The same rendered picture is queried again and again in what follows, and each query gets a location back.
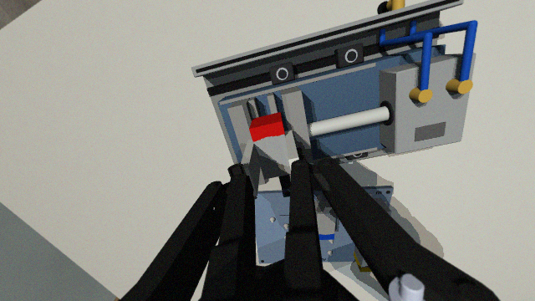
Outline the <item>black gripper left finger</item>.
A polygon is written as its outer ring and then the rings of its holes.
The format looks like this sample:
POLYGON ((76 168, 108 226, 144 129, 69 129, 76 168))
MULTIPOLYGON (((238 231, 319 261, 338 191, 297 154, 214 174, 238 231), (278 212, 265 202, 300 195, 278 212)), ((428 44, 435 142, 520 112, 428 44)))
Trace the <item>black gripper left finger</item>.
POLYGON ((119 301, 191 301, 208 261, 200 301, 239 301, 241 266, 256 265, 254 197, 260 168, 250 139, 242 161, 227 169, 231 180, 205 188, 119 301))

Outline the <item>grey block with yellow end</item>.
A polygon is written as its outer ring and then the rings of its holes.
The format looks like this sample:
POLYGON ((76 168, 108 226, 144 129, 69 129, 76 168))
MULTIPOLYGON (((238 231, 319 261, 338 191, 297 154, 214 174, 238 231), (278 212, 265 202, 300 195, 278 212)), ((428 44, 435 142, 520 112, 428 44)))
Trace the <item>grey block with yellow end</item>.
POLYGON ((359 267, 360 272, 372 272, 356 246, 354 249, 354 258, 359 267))

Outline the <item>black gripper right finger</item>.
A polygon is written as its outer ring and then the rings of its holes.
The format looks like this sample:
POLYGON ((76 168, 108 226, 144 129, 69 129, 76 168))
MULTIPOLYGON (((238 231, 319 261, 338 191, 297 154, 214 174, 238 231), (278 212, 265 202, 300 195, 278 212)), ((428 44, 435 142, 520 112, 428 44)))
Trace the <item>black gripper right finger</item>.
POLYGON ((324 301, 313 191, 323 192, 389 301, 501 301, 417 243, 336 160, 309 164, 284 132, 291 183, 280 301, 324 301))

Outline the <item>grey block with green end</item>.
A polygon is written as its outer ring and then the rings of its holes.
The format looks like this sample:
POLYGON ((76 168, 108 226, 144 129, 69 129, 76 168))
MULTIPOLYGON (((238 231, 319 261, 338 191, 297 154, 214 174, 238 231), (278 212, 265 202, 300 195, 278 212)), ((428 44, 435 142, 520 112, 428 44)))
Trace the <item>grey block with green end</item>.
POLYGON ((390 216, 391 210, 387 207, 384 201, 381 198, 373 198, 390 216))

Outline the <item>grey block with red end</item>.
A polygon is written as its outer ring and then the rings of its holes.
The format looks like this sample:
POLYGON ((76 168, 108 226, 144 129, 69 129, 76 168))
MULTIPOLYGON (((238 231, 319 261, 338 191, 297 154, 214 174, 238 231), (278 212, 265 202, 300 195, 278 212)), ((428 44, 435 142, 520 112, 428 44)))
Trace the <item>grey block with red end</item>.
POLYGON ((264 179, 290 175, 281 112, 252 119, 249 130, 264 179))

